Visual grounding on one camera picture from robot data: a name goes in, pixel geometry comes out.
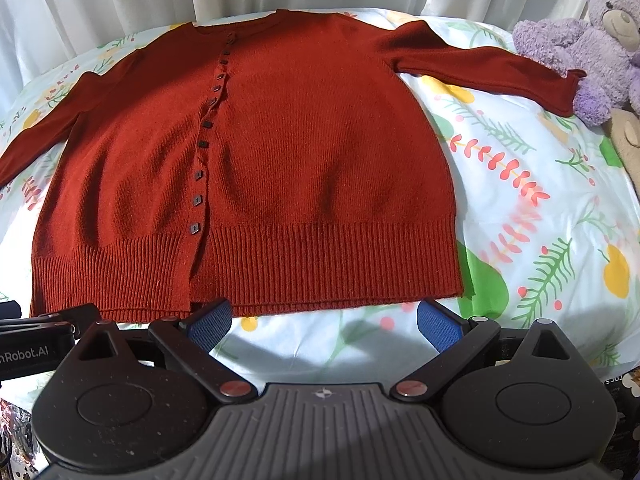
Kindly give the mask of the red knit cardigan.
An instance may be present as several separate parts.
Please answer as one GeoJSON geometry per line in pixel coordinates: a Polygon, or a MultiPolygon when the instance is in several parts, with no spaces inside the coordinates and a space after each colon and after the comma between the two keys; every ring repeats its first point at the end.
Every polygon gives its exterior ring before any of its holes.
{"type": "Polygon", "coordinates": [[[570,116],[582,73],[280,10],[184,24],[84,73],[1,157],[62,156],[32,240],[33,314],[147,323],[227,298],[239,316],[460,296],[448,162],[404,76],[570,116]]]}

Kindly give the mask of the beige plush toy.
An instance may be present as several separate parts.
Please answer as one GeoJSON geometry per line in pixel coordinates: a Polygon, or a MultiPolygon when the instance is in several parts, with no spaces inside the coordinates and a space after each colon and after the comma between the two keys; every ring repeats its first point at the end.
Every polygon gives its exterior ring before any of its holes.
{"type": "Polygon", "coordinates": [[[626,110],[612,110],[605,128],[636,194],[640,194],[640,125],[639,118],[626,110]]]}

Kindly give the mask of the purple teddy bear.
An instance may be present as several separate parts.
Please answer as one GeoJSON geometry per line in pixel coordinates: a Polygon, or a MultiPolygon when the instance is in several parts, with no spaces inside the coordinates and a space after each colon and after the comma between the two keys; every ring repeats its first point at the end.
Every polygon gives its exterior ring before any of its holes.
{"type": "Polygon", "coordinates": [[[588,18],[514,25],[518,54],[566,76],[582,70],[574,114],[600,126],[613,110],[639,111],[639,0],[586,0],[588,18]]]}

